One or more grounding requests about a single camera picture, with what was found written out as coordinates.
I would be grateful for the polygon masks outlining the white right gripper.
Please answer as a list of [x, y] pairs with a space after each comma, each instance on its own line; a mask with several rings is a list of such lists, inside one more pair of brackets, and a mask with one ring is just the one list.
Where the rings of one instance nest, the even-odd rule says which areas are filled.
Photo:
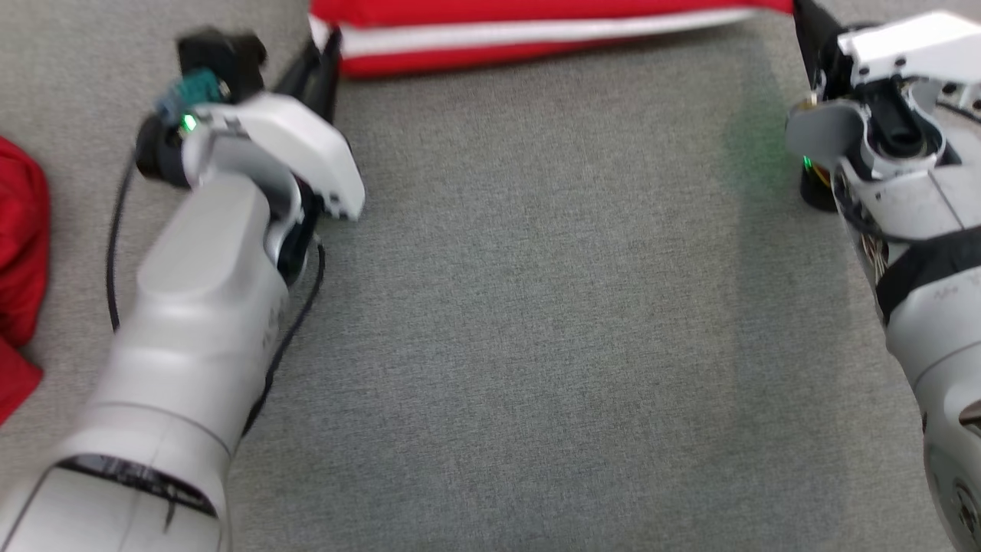
[[934, 109], [978, 121], [978, 22], [926, 11], [845, 27], [815, 1], [794, 1], [792, 15], [812, 91], [789, 111], [785, 144], [809, 166], [851, 159], [879, 179], [928, 171], [947, 149]]

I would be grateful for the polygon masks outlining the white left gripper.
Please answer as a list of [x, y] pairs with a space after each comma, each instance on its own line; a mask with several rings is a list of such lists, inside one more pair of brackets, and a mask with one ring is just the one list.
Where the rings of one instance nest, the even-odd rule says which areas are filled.
[[[196, 125], [182, 144], [189, 185], [203, 185], [216, 171], [240, 172], [269, 184], [279, 176], [297, 177], [323, 198], [330, 215], [358, 220], [366, 202], [363, 179], [346, 138], [330, 125], [341, 45], [340, 29], [330, 31], [322, 52], [315, 42], [306, 42], [274, 84], [273, 94], [260, 92], [236, 105], [193, 108]], [[310, 109], [297, 99], [303, 98], [311, 75]]]

